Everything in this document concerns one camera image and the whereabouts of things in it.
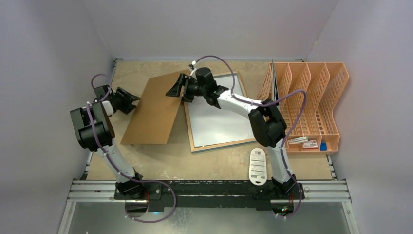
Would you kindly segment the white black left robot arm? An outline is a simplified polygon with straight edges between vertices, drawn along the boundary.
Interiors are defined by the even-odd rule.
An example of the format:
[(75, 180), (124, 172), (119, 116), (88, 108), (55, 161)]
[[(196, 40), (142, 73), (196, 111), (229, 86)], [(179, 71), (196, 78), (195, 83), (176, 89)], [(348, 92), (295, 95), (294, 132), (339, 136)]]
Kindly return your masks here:
[(93, 103), (70, 111), (76, 139), (79, 145), (98, 153), (115, 175), (115, 187), (120, 195), (140, 199), (145, 194), (142, 175), (126, 161), (114, 142), (115, 132), (109, 120), (117, 111), (128, 114), (136, 108), (135, 96), (121, 87), (113, 90), (109, 85), (94, 88)]

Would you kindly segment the orange plastic file organizer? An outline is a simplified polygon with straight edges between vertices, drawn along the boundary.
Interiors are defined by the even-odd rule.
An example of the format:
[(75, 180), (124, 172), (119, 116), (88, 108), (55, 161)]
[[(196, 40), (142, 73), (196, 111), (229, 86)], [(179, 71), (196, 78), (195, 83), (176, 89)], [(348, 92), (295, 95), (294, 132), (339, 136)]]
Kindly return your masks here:
[[(307, 136), (316, 140), (317, 149), (303, 149), (302, 144), (288, 144), (289, 153), (332, 154), (337, 152), (340, 134), (333, 111), (349, 80), (348, 71), (342, 62), (275, 62), (279, 98), (303, 89), (306, 91), (306, 104), (300, 114), (303, 94), (298, 93), (280, 102), (280, 112), (287, 124), (287, 131), (293, 127), (297, 117), (299, 122), (293, 127), (288, 140)], [(258, 100), (272, 98), (272, 70), (269, 63)], [(328, 150), (320, 151), (320, 144), (326, 142)]]

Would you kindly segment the brown cardboard backing board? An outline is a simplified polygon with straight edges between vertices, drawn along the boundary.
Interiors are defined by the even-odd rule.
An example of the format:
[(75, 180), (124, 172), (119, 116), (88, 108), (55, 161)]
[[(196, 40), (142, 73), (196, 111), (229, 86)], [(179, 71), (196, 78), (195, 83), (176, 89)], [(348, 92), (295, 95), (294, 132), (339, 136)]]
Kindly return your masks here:
[(167, 144), (181, 99), (167, 97), (166, 92), (181, 73), (189, 75), (181, 70), (148, 80), (120, 144)]

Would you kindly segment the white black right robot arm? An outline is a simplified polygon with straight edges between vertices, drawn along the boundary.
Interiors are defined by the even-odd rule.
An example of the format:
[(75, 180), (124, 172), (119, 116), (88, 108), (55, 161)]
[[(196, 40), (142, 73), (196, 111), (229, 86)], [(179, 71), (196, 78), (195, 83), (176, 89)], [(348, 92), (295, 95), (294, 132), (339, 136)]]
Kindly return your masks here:
[(274, 194), (279, 198), (286, 198), (293, 191), (301, 192), (301, 185), (290, 169), (286, 155), (287, 125), (272, 100), (258, 101), (234, 94), (229, 88), (218, 85), (207, 67), (193, 70), (190, 75), (181, 73), (165, 95), (180, 97), (184, 102), (203, 97), (210, 106), (248, 119), (254, 138), (268, 153)]

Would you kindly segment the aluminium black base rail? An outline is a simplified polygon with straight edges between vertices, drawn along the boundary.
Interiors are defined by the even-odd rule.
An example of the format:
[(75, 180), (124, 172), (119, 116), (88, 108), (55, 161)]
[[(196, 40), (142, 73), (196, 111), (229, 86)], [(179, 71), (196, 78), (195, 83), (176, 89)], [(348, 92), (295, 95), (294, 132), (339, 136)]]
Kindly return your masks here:
[(349, 202), (345, 181), (301, 181), (302, 193), (283, 194), (269, 180), (256, 186), (248, 180), (166, 180), (149, 183), (141, 192), (122, 195), (114, 181), (74, 181), (68, 202), (124, 203), (134, 209), (162, 212), (165, 208), (254, 208), (290, 214), (299, 204)]

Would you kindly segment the small red white box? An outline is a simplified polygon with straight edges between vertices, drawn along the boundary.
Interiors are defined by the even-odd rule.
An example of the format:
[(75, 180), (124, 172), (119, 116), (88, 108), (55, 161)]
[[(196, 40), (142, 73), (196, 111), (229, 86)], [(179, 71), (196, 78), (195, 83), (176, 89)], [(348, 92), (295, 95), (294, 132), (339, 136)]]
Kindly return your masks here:
[(318, 143), (316, 140), (309, 140), (309, 141), (302, 143), (302, 148), (303, 149), (317, 149)]

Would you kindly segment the white labelled remote tag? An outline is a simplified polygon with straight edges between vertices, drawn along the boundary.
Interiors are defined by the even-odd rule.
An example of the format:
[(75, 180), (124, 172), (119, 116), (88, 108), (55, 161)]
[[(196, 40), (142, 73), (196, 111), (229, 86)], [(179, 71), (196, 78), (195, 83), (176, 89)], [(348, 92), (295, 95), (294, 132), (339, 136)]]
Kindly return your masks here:
[(249, 181), (256, 186), (264, 185), (267, 182), (266, 154), (263, 149), (254, 148), (251, 150), (248, 176)]

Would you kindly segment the small blue block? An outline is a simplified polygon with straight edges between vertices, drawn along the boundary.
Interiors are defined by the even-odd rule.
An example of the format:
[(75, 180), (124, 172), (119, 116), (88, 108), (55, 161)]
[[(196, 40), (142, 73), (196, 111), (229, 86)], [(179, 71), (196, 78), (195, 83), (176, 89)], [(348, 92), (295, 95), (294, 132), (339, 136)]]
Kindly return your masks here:
[(320, 151), (327, 151), (327, 150), (328, 150), (328, 147), (327, 147), (326, 142), (322, 142), (320, 144)]

